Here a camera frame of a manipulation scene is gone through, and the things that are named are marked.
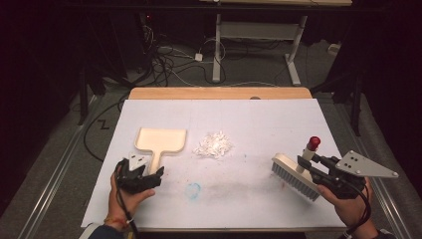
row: silver gripper plate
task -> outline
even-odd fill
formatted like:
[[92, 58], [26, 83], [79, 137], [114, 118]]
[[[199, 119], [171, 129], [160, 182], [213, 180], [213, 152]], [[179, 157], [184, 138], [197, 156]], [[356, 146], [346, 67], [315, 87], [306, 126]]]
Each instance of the silver gripper plate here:
[[398, 177], [392, 171], [355, 151], [349, 151], [336, 165], [341, 170], [356, 176]]

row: red bottle cap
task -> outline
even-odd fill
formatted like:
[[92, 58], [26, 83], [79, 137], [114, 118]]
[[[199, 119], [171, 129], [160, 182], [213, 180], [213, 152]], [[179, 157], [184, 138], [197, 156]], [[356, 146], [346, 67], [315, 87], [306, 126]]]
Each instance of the red bottle cap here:
[[319, 137], [312, 136], [310, 138], [310, 142], [308, 142], [308, 144], [307, 144], [307, 149], [310, 150], [310, 151], [316, 151], [319, 144], [320, 144]]

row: paper scraps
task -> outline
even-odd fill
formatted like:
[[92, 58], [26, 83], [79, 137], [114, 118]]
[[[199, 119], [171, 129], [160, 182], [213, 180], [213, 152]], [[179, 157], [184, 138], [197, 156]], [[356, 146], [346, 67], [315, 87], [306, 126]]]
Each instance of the paper scraps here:
[[204, 139], [199, 142], [199, 147], [193, 149], [193, 153], [201, 156], [213, 156], [219, 158], [232, 148], [233, 144], [223, 131], [208, 133]]

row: hand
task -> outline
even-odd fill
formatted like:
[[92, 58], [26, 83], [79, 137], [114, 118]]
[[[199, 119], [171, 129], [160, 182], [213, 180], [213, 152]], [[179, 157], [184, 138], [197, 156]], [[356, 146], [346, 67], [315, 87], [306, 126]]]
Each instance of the hand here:
[[[110, 178], [111, 183], [111, 192], [108, 197], [108, 215], [107, 218], [113, 218], [113, 221], [107, 221], [105, 225], [115, 228], [117, 231], [122, 231], [124, 224], [127, 220], [126, 215], [124, 214], [123, 209], [120, 207], [117, 201], [117, 186], [115, 185], [114, 173]], [[120, 190], [121, 197], [123, 199], [124, 205], [126, 206], [127, 211], [130, 213], [130, 217], [133, 217], [136, 212], [136, 208], [143, 200], [153, 196], [155, 191], [153, 189], [148, 189], [136, 194], [130, 194], [124, 190]]]
[[[368, 178], [365, 179], [368, 195], [366, 195], [365, 189], [362, 192], [370, 202], [372, 199], [372, 187], [369, 184]], [[357, 196], [355, 199], [338, 199], [323, 185], [318, 185], [317, 189], [319, 190], [320, 195], [334, 206], [335, 212], [347, 228], [353, 227], [359, 222], [365, 210], [365, 203], [360, 196]], [[374, 238], [377, 235], [378, 232], [370, 218], [352, 233], [353, 238]]]

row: white table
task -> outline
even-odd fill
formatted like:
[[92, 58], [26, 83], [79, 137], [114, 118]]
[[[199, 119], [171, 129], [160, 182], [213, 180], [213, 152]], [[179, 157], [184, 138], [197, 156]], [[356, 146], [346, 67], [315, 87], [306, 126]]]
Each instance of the white table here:
[[[296, 99], [286, 97], [294, 92]], [[212, 95], [226, 100], [210, 100]], [[207, 100], [179, 100], [189, 96]], [[238, 100], [250, 97], [262, 100]], [[106, 217], [109, 177], [122, 157], [136, 151], [134, 139], [144, 126], [186, 128], [188, 134], [181, 152], [162, 157], [162, 184], [134, 216], [143, 231], [343, 229], [328, 202], [321, 197], [311, 202], [271, 169], [275, 153], [296, 158], [313, 135], [322, 141], [318, 153], [340, 156], [317, 100], [306, 89], [136, 89], [129, 98], [154, 100], [124, 103], [83, 227]], [[234, 144], [224, 157], [192, 153], [208, 132], [218, 130]]]

